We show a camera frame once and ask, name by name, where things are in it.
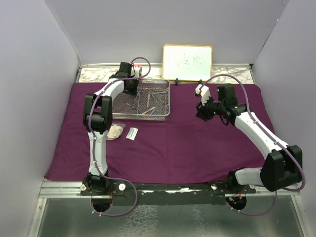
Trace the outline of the white gauze bag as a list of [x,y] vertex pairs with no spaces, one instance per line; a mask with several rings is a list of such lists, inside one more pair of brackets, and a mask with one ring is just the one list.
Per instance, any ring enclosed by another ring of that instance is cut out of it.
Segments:
[[107,140],[115,140],[121,137],[125,124],[113,123],[107,133]]

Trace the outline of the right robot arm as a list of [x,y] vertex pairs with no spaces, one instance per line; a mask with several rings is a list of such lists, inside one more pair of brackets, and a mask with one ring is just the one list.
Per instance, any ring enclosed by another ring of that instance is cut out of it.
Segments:
[[274,192],[289,190],[291,185],[303,183],[302,150],[275,136],[250,110],[248,102],[238,103],[233,84],[217,87],[217,101],[206,85],[198,85],[195,95],[201,98],[196,105],[196,117],[209,121],[219,116],[224,125],[231,124],[243,132],[264,157],[262,167],[245,167],[229,172],[227,188],[230,192],[238,193],[246,185],[264,187]]

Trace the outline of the steel forceps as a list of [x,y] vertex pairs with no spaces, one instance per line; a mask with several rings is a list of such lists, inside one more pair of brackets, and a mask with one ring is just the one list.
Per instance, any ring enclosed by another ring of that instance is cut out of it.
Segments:
[[141,95],[141,92],[138,92],[132,104],[126,103],[128,107],[130,107],[136,112],[138,112],[138,106],[136,106],[136,104],[139,102],[140,95]]

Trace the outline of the metal mesh tray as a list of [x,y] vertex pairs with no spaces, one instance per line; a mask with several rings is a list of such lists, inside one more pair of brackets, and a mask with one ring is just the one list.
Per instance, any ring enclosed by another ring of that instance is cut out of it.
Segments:
[[[147,108],[147,92],[156,90],[166,90],[167,103],[154,105],[156,109],[148,112],[145,115],[141,115],[144,111],[150,109]],[[114,119],[129,119],[129,120],[166,120],[170,114],[170,83],[164,79],[143,79],[139,81],[137,93],[141,92],[138,106],[138,112],[134,111],[126,105],[126,103],[132,104],[135,97],[125,93],[120,93],[113,101],[113,118]]]

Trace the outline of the purple cloth wrap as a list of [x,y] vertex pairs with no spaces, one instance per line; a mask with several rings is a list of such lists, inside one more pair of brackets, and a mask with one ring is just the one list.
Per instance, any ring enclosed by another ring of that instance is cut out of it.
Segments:
[[[86,94],[102,83],[72,87],[54,158],[45,177],[51,181],[81,181],[90,165],[90,147],[83,125]],[[123,120],[123,134],[106,142],[108,174],[135,183],[189,184],[226,179],[232,170],[261,167],[264,157],[234,126],[218,117],[196,117],[199,98],[194,84],[171,86],[171,109],[165,121]],[[134,141],[126,139],[138,128]]]

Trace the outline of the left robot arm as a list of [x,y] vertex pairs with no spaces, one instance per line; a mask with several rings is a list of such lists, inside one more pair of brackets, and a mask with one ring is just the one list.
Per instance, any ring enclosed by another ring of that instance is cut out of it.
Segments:
[[103,195],[109,189],[106,140],[113,122],[113,100],[122,92],[135,95],[140,75],[141,71],[137,71],[133,63],[121,62],[105,86],[85,96],[83,125],[90,142],[90,165],[80,187],[82,194]]

